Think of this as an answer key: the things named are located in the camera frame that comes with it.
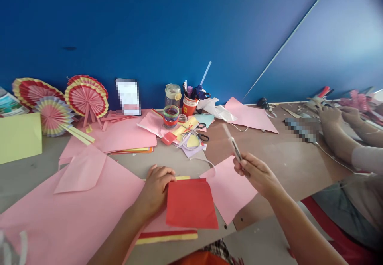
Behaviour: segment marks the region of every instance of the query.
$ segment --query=light green paper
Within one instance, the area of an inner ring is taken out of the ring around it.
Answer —
[[[40,113],[0,118],[0,164],[42,152]]]

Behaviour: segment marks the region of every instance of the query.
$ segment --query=paper fan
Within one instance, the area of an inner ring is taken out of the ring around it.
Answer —
[[[106,93],[98,87],[87,83],[73,82],[65,90],[65,101],[77,114],[84,116],[84,127],[88,116],[95,122],[96,118],[101,125],[100,117],[108,111]]]
[[[42,97],[54,96],[65,101],[61,91],[39,79],[28,77],[15,79],[12,83],[12,90],[22,103],[31,108],[34,108]]]
[[[89,75],[75,75],[68,81],[68,85],[72,83],[86,83],[97,87],[101,92],[105,92],[105,96],[108,98],[108,92],[101,82],[97,79],[90,77]]]
[[[73,134],[85,144],[94,142],[94,138],[75,128],[73,113],[69,105],[58,97],[48,96],[41,98],[34,109],[41,114],[41,128],[44,135],[56,137],[63,135],[66,131]]]

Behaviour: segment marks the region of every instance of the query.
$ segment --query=chair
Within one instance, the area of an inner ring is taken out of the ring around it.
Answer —
[[[348,239],[342,230],[324,213],[315,200],[309,196],[302,200],[320,227],[333,239],[329,243],[349,265],[374,264],[375,254]],[[294,254],[288,249],[291,257]]]

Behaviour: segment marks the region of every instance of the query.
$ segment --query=clothing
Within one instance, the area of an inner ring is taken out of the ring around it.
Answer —
[[[352,163],[377,174],[354,174],[312,197],[338,227],[378,251],[383,238],[383,148],[357,148]]]
[[[244,265],[243,260],[233,258],[223,239],[173,262],[171,265]]]

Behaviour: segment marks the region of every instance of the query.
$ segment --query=sleeve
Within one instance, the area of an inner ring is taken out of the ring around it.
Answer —
[[[354,149],[352,165],[362,170],[383,174],[383,148],[365,146]]]

